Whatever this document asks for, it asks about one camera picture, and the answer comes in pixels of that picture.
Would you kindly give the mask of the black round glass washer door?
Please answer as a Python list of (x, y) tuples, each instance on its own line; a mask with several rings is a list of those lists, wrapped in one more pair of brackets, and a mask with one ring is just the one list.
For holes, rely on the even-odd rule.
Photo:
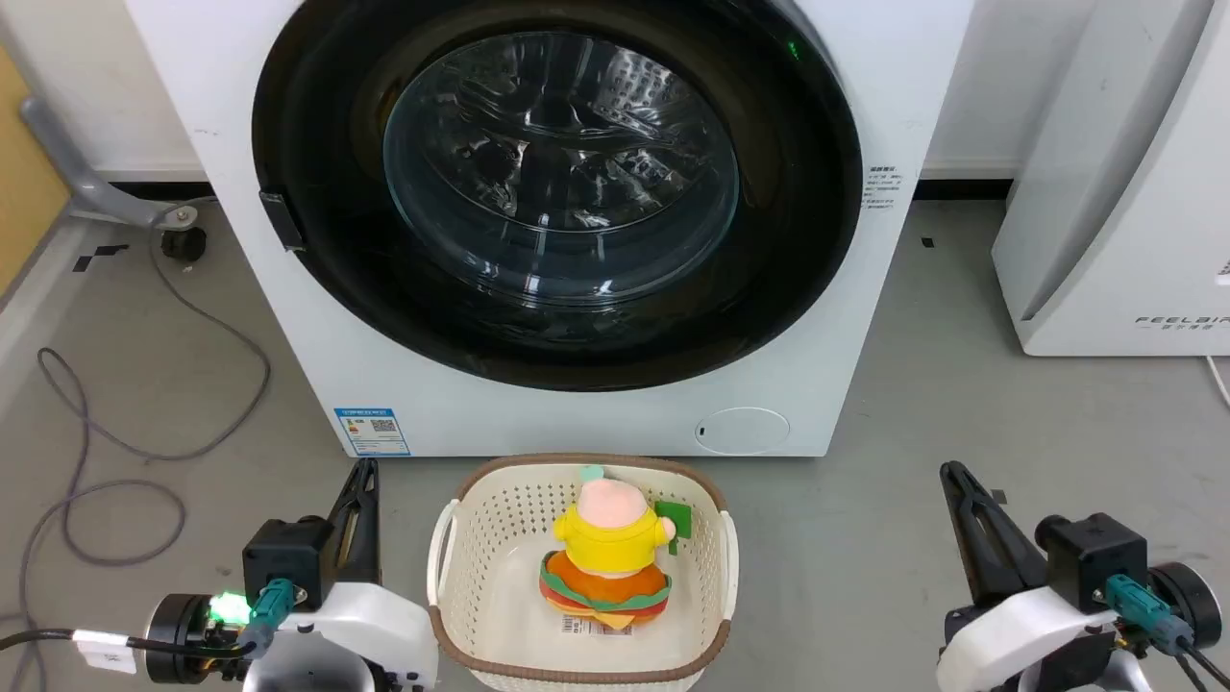
[(357, 320), (554, 391), (691, 380), (795, 327), (863, 177), (830, 61), (770, 0), (304, 0), (252, 152)]

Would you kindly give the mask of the green card tag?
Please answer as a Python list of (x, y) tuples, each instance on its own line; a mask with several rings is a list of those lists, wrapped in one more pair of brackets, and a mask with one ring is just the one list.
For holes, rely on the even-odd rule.
[(668, 556), (679, 556), (680, 540), (692, 538), (692, 506), (676, 501), (656, 501), (654, 511), (658, 517), (669, 520), (674, 527), (673, 538), (667, 545)]

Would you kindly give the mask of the white laundry basket brown rim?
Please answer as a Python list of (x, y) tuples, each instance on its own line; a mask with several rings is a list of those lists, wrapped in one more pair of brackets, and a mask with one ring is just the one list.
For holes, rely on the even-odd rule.
[[(571, 635), (539, 592), (539, 565), (558, 549), (554, 521), (574, 501), (581, 470), (633, 483), (649, 504), (692, 509), (668, 607), (632, 635)], [(497, 692), (689, 692), (729, 635), (740, 556), (726, 499), (707, 476), (664, 458), (540, 454), (493, 458), (462, 482), (430, 536), (428, 615), (448, 658)]]

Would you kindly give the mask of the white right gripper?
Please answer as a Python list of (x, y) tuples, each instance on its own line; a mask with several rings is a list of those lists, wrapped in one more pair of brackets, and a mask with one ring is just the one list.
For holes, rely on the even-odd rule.
[[(1022, 692), (1041, 692), (1043, 658), (1089, 635), (1089, 628), (1107, 633), (1119, 615), (1113, 608), (1085, 613), (1053, 588), (1041, 588), (1041, 552), (970, 470), (950, 460), (938, 474), (973, 605), (946, 616), (937, 687), (993, 692), (1020, 676)], [(993, 608), (975, 607), (1000, 601)]]

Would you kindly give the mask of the yellow wooden board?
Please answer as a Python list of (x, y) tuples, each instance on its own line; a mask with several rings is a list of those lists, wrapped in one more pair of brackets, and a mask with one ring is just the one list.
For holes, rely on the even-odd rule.
[(0, 43), (0, 301), (69, 202), (57, 167), (18, 117), (18, 106), (30, 95)]

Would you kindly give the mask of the white air purifier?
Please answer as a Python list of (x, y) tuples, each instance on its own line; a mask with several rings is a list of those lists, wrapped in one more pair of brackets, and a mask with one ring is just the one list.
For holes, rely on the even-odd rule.
[(993, 245), (1032, 358), (1230, 358), (1230, 0), (1098, 0)]

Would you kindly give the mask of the round white filter cover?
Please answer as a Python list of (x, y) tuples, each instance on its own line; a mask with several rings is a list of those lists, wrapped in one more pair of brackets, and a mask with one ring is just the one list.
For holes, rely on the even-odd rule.
[(704, 417), (695, 428), (696, 442), (715, 456), (769, 454), (790, 436), (786, 417), (756, 407), (726, 408)]

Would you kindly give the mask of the white front-load washing machine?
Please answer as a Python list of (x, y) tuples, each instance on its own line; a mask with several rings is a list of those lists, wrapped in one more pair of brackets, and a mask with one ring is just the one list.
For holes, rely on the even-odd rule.
[(867, 166), (905, 177), (895, 209), (861, 210), (847, 254), (800, 323), (747, 358), (691, 380), (620, 391), (554, 391), (483, 380), (422, 358), (357, 320), (288, 250), (260, 198), (252, 109), (277, 34), (304, 0), (124, 0), (260, 289), (347, 455), (335, 408), (391, 408), (413, 457), (518, 454), (715, 456), (695, 428), (726, 408), (786, 417), (769, 457), (820, 457), (870, 422), (870, 374), (913, 360), (911, 299), (895, 253), (922, 159), (970, 27), (974, 0), (770, 0), (830, 61)]

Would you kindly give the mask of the small printed text sticker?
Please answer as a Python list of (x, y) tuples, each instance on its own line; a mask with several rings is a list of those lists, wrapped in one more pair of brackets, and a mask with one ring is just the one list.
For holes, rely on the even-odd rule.
[(895, 165), (867, 166), (863, 175), (861, 210), (895, 209), (902, 200), (905, 177)]

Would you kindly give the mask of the blue energy label sticker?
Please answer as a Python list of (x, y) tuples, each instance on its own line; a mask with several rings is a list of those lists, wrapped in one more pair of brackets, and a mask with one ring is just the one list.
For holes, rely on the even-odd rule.
[(412, 456), (391, 408), (335, 408), (343, 441), (355, 458), (408, 458)]

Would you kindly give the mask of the grey metal stand leg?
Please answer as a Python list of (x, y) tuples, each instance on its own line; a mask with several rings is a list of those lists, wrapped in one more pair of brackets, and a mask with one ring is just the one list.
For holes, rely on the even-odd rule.
[(212, 194), (177, 203), (145, 200), (107, 183), (80, 152), (48, 102), (38, 96), (28, 96), (18, 104), (18, 118), (34, 135), (69, 189), (66, 208), (71, 216), (132, 225), (146, 231), (184, 231), (197, 222), (202, 206), (218, 202)]

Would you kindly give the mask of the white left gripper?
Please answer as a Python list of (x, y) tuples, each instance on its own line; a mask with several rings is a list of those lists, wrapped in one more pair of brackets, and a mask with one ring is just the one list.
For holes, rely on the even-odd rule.
[(338, 583), (292, 613), (251, 664), (244, 692), (434, 692), (439, 649), (426, 608), (381, 583), (381, 476), (358, 458), (330, 513)]

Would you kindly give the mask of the plush doll yellow shirt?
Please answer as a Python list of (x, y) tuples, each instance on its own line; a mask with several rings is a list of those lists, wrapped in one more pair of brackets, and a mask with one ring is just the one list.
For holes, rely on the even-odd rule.
[(647, 624), (672, 596), (657, 552), (673, 538), (645, 492), (593, 465), (581, 470), (578, 495), (554, 521), (561, 548), (539, 565), (538, 590), (563, 615), (613, 628)]

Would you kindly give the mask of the black caster wheel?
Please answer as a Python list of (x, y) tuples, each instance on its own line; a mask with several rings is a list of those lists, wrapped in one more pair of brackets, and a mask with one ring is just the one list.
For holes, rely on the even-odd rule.
[(160, 234), (162, 254), (181, 264), (193, 264), (205, 254), (208, 234), (203, 227), (166, 229)]

